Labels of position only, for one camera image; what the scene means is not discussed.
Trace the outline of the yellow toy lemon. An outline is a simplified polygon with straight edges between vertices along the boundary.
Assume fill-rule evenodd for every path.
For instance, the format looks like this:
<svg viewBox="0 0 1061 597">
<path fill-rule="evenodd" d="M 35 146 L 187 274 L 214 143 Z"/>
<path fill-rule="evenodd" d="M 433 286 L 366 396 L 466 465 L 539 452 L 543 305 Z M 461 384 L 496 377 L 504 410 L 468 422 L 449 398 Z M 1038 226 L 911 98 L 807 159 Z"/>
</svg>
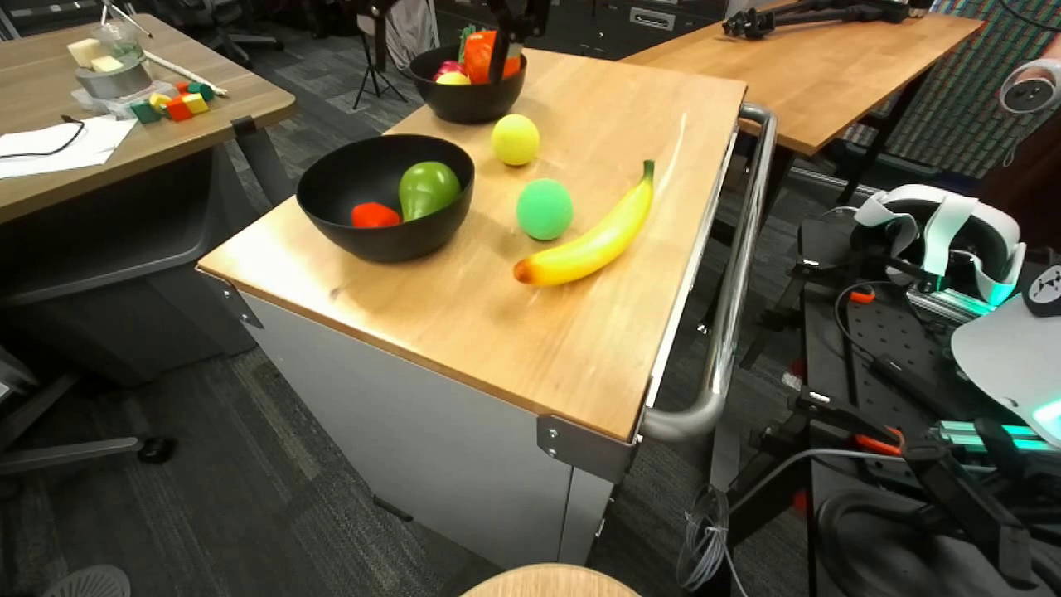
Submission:
<svg viewBox="0 0 1061 597">
<path fill-rule="evenodd" d="M 504 166 L 531 166 L 541 153 L 541 129 L 531 117 L 502 117 L 491 125 L 491 150 Z"/>
</svg>

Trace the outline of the green toy pear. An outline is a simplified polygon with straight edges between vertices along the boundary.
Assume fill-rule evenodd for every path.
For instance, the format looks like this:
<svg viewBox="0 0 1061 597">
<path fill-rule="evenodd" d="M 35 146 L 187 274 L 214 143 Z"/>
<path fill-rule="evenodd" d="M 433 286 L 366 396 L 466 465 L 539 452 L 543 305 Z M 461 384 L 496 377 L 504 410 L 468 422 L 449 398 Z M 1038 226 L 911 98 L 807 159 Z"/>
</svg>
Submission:
<svg viewBox="0 0 1061 597">
<path fill-rule="evenodd" d="M 425 218 L 449 208 L 461 193 L 461 182 L 449 162 L 423 159 L 397 179 L 397 201 L 405 218 Z"/>
</svg>

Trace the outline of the green toy ball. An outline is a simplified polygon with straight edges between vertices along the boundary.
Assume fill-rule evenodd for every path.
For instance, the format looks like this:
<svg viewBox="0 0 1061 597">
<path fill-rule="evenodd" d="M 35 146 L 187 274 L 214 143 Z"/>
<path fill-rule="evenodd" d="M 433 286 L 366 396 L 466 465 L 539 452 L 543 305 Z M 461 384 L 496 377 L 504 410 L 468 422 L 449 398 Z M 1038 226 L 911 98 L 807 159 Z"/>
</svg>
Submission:
<svg viewBox="0 0 1061 597">
<path fill-rule="evenodd" d="M 539 238 L 552 242 L 567 231 L 575 218 L 575 198 L 557 179 L 531 179 L 518 195 L 518 226 Z"/>
</svg>

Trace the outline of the yellow toy banana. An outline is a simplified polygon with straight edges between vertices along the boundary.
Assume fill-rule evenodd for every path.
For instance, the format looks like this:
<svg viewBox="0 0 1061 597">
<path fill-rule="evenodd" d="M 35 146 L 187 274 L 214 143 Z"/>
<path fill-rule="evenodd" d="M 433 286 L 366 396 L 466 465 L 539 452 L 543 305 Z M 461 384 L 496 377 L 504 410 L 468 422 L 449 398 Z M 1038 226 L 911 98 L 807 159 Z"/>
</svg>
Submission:
<svg viewBox="0 0 1061 597">
<path fill-rule="evenodd" d="M 649 218 L 657 193 L 657 162 L 641 166 L 641 179 L 623 198 L 576 238 L 539 249 L 515 263 L 515 279 L 534 289 L 571 286 L 614 267 Z"/>
</svg>

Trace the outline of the orange toy bell pepper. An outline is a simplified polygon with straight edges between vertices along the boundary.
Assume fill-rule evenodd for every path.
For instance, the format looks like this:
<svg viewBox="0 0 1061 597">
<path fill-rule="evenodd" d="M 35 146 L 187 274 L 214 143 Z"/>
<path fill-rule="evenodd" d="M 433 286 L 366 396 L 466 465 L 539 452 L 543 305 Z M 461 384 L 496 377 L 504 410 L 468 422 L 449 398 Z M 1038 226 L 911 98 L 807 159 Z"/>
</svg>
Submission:
<svg viewBox="0 0 1061 597">
<path fill-rule="evenodd" d="M 520 54 L 518 49 L 509 49 L 504 70 L 496 70 L 496 39 L 498 39 L 496 30 L 472 30 L 472 35 L 461 37 L 457 64 L 461 64 L 461 74 L 473 88 L 483 88 L 483 83 L 496 83 L 496 80 L 515 80 L 520 74 Z"/>
</svg>

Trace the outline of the yellow green toy apple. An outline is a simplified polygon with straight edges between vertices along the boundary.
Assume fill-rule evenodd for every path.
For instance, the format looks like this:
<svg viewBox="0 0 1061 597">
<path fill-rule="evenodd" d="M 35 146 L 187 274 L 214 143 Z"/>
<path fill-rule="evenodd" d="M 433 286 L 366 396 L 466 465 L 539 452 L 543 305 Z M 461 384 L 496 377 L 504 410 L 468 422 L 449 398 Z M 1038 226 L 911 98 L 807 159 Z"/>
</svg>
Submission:
<svg viewBox="0 0 1061 597">
<path fill-rule="evenodd" d="M 461 70 L 444 70 L 434 80 L 438 88 L 472 88 L 472 80 Z"/>
</svg>

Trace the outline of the black bowl with pepper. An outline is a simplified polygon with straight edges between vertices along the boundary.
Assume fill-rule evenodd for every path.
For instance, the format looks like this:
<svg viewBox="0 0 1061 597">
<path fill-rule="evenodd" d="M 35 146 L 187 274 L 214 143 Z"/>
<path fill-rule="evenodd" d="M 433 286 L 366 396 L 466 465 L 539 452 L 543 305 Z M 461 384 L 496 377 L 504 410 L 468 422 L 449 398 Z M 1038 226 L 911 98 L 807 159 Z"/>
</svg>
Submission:
<svg viewBox="0 0 1061 597">
<path fill-rule="evenodd" d="M 444 88 L 438 83 L 438 74 L 449 61 L 456 61 L 456 47 L 417 54 L 409 68 L 409 77 L 423 100 L 433 106 L 438 121 L 449 122 L 496 122 L 502 121 L 523 89 L 523 70 L 515 77 L 504 77 L 502 83 L 481 83 L 481 88 Z"/>
</svg>

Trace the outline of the black bowl with banana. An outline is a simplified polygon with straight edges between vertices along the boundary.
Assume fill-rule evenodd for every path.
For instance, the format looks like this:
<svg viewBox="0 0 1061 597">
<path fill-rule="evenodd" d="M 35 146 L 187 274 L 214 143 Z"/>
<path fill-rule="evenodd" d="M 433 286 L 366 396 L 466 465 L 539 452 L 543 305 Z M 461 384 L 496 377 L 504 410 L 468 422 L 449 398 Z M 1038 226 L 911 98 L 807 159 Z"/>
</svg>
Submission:
<svg viewBox="0 0 1061 597">
<path fill-rule="evenodd" d="M 473 159 L 438 136 L 378 136 L 332 150 L 299 179 L 303 213 L 367 263 L 416 263 L 444 249 L 473 193 Z"/>
</svg>

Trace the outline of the red toy strawberry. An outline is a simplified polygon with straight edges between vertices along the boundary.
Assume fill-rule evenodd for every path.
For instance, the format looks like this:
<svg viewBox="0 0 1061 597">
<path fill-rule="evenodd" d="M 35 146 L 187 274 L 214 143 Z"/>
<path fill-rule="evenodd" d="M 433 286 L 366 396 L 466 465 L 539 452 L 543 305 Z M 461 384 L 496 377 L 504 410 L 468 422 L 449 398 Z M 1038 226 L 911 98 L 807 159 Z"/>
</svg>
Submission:
<svg viewBox="0 0 1061 597">
<path fill-rule="evenodd" d="M 388 201 L 358 201 L 350 213 L 351 230 L 392 230 L 402 226 L 402 213 L 396 213 Z"/>
</svg>

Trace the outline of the colourful toy blocks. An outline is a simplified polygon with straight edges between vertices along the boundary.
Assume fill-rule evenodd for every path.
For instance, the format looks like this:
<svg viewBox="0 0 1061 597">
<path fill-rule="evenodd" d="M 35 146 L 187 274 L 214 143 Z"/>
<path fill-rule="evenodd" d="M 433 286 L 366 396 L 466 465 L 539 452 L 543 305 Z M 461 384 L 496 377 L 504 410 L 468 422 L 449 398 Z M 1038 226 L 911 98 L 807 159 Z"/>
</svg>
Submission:
<svg viewBox="0 0 1061 597">
<path fill-rule="evenodd" d="M 184 122 L 184 121 L 209 113 L 214 103 L 216 103 L 216 89 L 209 83 L 194 80 L 194 83 L 181 83 L 168 94 L 155 89 L 143 100 L 133 100 L 129 113 L 140 122 L 161 122 L 161 121 Z"/>
</svg>

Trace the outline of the wooden office desk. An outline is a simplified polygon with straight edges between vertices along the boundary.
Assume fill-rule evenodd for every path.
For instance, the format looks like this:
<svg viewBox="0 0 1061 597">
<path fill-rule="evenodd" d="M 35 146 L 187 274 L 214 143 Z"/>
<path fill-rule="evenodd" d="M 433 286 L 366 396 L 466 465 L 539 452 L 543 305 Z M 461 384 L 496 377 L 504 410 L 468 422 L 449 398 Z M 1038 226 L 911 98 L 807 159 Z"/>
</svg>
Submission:
<svg viewBox="0 0 1061 597">
<path fill-rule="evenodd" d="M 220 146 L 237 132 L 239 122 L 277 122 L 292 113 L 294 98 L 283 88 L 257 77 L 252 70 L 226 61 L 207 43 L 181 35 L 154 15 L 140 15 L 140 26 L 149 35 L 147 49 L 184 68 L 194 80 L 209 80 L 221 89 L 202 117 L 181 122 L 136 122 L 115 117 L 93 117 L 73 100 L 78 77 L 67 54 L 70 43 L 93 37 L 95 25 L 38 35 L 0 43 L 0 132 L 39 132 L 60 125 L 49 146 L 73 146 L 65 153 L 70 162 L 88 146 L 101 146 L 115 132 L 128 141 L 111 153 L 105 162 L 65 168 L 65 173 L 21 173 L 13 175 L 13 146 L 5 146 L 0 179 L 0 223 L 70 201 L 105 182 L 140 175 L 154 166 Z"/>
</svg>

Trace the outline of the white paper sheets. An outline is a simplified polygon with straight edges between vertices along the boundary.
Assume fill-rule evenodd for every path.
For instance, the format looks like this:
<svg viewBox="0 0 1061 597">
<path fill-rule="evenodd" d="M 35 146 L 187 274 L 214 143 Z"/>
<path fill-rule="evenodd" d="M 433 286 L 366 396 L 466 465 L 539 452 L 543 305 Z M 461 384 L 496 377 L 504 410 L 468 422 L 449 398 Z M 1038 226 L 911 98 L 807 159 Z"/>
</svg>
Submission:
<svg viewBox="0 0 1061 597">
<path fill-rule="evenodd" d="M 133 121 L 90 117 L 0 136 L 0 179 L 104 166 L 136 129 Z"/>
</svg>

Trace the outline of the white tool cart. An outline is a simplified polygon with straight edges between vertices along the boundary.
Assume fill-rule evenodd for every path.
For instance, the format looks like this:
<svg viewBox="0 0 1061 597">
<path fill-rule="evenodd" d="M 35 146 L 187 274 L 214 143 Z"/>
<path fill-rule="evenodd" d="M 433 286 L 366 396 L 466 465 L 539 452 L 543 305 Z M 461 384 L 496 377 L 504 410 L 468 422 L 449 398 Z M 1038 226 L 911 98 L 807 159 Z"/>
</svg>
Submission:
<svg viewBox="0 0 1061 597">
<path fill-rule="evenodd" d="M 608 422 L 539 396 L 557 353 L 473 298 L 313 279 L 234 289 L 248 334 L 374 501 L 491 562 L 582 562 L 633 458 Z"/>
</svg>

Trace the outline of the white vr headset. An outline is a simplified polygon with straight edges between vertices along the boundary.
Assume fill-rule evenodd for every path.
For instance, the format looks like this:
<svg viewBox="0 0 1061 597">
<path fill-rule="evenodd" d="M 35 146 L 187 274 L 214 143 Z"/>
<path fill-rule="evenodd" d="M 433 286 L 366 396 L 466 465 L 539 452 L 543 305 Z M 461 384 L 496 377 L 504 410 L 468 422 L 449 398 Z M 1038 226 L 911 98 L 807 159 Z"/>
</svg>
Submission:
<svg viewBox="0 0 1061 597">
<path fill-rule="evenodd" d="M 1019 289 L 1021 226 L 974 195 L 906 182 L 874 193 L 851 223 L 883 242 L 893 267 L 918 274 L 911 294 L 933 312 L 985 318 Z"/>
</svg>

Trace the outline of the round wooden stool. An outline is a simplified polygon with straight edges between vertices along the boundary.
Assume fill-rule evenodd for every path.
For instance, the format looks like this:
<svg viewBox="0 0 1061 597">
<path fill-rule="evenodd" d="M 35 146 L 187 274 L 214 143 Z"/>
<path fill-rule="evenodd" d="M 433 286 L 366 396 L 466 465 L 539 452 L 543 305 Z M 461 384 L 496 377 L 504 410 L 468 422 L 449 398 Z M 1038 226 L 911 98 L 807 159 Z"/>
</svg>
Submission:
<svg viewBox="0 0 1061 597">
<path fill-rule="evenodd" d="M 623 580 L 582 564 L 523 564 L 496 574 L 461 597 L 641 597 Z"/>
</svg>

